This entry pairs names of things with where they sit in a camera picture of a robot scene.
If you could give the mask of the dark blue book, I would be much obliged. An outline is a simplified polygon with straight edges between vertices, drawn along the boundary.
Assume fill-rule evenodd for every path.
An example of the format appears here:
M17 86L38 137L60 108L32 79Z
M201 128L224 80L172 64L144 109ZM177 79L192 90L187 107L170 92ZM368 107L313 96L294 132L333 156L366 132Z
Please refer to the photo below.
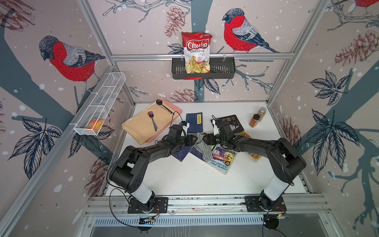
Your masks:
M191 151L191 149L192 149L192 146L183 146L180 148L180 150L174 152L172 156L175 157L180 162L182 162L184 158L187 156L187 154Z
M199 158L201 161L205 162L205 160L203 159L203 154L200 151L198 151L195 146L191 148L190 153L195 157Z

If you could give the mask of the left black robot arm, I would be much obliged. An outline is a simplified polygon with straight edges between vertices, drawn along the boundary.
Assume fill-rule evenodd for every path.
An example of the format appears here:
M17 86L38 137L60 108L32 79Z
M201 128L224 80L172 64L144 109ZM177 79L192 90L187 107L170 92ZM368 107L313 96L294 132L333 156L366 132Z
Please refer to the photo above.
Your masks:
M175 124L170 127L167 135L152 146L126 147L121 157L110 166L107 179L150 210L155 204L155 194L143 182L148 165L171 156L182 147L193 146L197 140L195 135L185 134L184 129Z

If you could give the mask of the grey striped cloth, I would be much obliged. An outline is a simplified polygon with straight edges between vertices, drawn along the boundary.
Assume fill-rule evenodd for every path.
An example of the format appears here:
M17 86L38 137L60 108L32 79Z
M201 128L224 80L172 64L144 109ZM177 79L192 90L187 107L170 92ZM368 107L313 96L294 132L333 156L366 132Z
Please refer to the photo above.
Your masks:
M212 159L212 148L211 145L207 145L203 138L206 136L205 133L196 133L197 140L194 144L196 149L203 154L203 159L205 162L209 162Z

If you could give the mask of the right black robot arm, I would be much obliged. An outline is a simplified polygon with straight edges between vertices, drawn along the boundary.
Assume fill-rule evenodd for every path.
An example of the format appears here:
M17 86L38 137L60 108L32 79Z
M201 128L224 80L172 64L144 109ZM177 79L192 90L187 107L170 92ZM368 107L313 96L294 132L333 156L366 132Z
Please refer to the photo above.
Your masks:
M260 193L260 206L272 210L293 180L305 169L306 162L294 146L285 138L278 140L253 139L232 132L225 122L217 122L218 134L206 134L200 138L207 145L223 145L235 152L260 155L269 160L274 176Z

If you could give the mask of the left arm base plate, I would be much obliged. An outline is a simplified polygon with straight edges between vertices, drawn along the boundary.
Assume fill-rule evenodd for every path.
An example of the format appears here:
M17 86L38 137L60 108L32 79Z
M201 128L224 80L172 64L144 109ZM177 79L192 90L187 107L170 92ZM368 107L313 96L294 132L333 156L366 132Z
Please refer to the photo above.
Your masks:
M167 197L154 197L147 203L142 203L136 198L129 200L128 214L158 214L167 213L168 198Z

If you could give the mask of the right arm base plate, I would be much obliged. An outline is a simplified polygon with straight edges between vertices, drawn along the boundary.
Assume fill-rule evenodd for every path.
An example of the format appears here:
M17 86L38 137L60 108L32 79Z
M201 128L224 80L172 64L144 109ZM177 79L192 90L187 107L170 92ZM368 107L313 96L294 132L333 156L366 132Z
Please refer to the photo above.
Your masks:
M248 212L287 211L283 197L279 197L278 200L272 201L268 197L263 198L258 195L245 196L244 205L246 206Z

